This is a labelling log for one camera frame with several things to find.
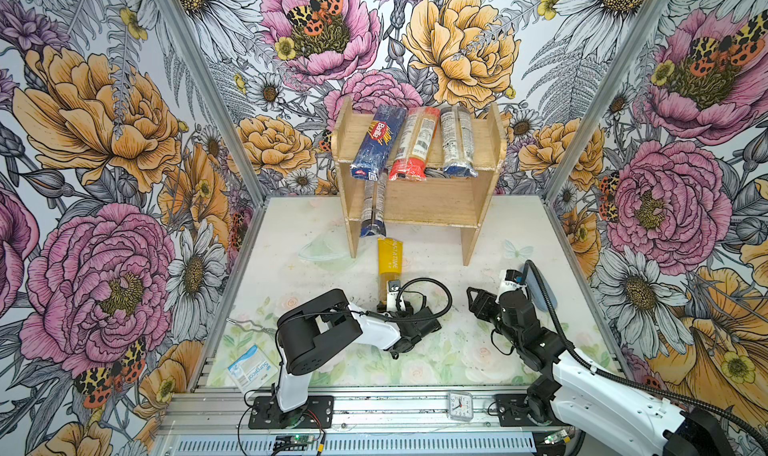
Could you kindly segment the brown striped spaghetti bag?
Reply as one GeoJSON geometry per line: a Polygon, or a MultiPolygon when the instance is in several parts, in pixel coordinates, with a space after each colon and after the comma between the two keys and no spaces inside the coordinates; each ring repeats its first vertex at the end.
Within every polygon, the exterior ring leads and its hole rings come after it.
{"type": "Polygon", "coordinates": [[[382,171],[375,181],[364,184],[363,209],[361,213],[361,237],[385,237],[384,205],[388,173],[382,171]]]}

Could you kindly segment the red spaghetti bag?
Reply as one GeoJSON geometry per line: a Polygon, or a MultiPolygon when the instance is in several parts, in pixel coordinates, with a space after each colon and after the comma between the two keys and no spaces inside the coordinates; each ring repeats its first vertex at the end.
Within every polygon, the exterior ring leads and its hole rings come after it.
{"type": "Polygon", "coordinates": [[[389,170],[389,180],[425,181],[427,156],[438,128],[440,111],[433,107],[418,107],[408,111],[395,159],[389,170]]]}

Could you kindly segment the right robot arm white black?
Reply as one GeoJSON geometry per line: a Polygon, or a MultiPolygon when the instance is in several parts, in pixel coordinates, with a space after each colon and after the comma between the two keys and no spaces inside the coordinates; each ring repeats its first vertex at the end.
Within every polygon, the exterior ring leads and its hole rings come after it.
{"type": "Polygon", "coordinates": [[[711,413],[678,406],[659,389],[605,371],[560,333],[543,326],[523,289],[500,296],[468,288],[468,306],[493,326],[538,379],[526,396],[537,423],[564,423],[621,455],[731,455],[727,432],[711,413]]]}

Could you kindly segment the grey white spaghetti bag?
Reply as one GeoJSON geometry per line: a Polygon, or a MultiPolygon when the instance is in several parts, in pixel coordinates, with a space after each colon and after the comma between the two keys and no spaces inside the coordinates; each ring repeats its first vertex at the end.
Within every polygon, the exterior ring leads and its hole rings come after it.
{"type": "Polygon", "coordinates": [[[474,131],[472,114],[463,106],[445,106],[440,110],[443,168],[449,177],[474,178],[474,131]]]}

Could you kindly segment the yellow spaghetti bag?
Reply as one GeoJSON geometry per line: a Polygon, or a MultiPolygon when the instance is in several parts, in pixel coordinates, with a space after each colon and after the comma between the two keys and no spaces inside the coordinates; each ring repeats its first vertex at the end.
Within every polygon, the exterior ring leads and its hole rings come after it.
{"type": "Polygon", "coordinates": [[[377,311],[388,311],[393,303],[389,303],[389,283],[399,282],[402,275],[403,243],[392,238],[380,238],[377,242],[378,252],[378,303],[377,311]]]}

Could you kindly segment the blue Barilla spaghetti box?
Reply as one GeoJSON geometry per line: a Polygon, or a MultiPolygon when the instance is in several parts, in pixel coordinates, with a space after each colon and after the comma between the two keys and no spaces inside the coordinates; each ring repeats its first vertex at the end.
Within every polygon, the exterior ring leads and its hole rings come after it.
{"type": "Polygon", "coordinates": [[[386,167],[408,114],[403,107],[382,105],[373,116],[362,140],[350,174],[355,179],[376,181],[386,167]]]}

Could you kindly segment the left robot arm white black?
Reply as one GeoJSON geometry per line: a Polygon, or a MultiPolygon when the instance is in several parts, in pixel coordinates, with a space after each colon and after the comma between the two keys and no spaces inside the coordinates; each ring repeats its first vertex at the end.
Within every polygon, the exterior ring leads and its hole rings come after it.
{"type": "Polygon", "coordinates": [[[283,413],[305,407],[312,374],[353,344],[372,346],[396,359],[440,329],[439,316],[427,306],[376,313],[350,302],[341,289],[327,291],[278,319],[277,406],[283,413]]]}

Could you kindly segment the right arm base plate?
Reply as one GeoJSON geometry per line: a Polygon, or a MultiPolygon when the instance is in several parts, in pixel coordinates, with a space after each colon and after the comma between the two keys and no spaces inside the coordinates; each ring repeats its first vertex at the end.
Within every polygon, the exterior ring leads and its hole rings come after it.
{"type": "Polygon", "coordinates": [[[522,393],[500,393],[493,396],[486,413],[498,419],[501,427],[565,426],[547,409],[532,407],[528,396],[522,393]]]}

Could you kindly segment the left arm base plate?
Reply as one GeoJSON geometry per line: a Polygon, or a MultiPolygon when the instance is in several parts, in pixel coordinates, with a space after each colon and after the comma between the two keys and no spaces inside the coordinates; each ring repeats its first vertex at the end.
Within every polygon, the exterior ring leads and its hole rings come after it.
{"type": "Polygon", "coordinates": [[[332,426],[335,398],[310,396],[307,402],[294,410],[283,412],[276,397],[255,398],[249,413],[248,428],[267,429],[329,429],[332,426]]]}

